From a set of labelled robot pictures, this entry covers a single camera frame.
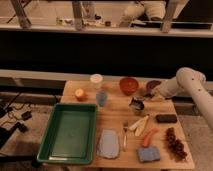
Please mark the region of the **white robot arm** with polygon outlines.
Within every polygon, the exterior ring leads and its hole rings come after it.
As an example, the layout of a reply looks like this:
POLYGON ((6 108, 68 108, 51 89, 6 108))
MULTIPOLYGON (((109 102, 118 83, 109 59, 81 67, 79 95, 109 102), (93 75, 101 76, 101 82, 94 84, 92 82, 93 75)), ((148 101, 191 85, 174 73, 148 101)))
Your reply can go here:
POLYGON ((213 97, 204 88, 206 77, 192 68, 182 67, 176 75, 156 86, 151 94, 154 97, 171 98, 180 92, 187 92, 198 110, 203 115, 209 128, 213 131, 213 97))

